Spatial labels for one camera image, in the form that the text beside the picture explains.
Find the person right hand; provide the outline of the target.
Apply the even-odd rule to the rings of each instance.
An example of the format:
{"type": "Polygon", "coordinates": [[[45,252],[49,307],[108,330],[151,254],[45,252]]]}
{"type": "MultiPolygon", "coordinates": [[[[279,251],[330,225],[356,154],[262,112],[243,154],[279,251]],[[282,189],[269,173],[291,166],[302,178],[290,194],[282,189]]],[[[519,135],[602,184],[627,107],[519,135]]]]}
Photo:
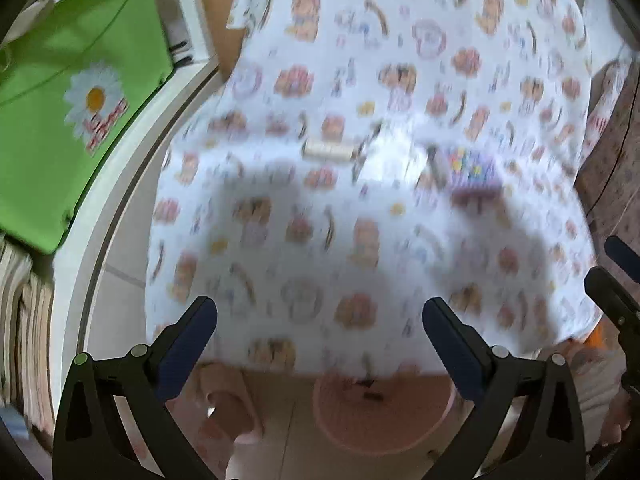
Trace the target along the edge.
{"type": "Polygon", "coordinates": [[[626,370],[622,348],[618,344],[612,348],[596,348],[568,340],[542,350],[538,358],[544,360],[555,353],[564,356],[572,371],[588,450],[599,442],[617,443],[628,417],[628,410],[624,408],[628,396],[620,386],[626,370]]]}

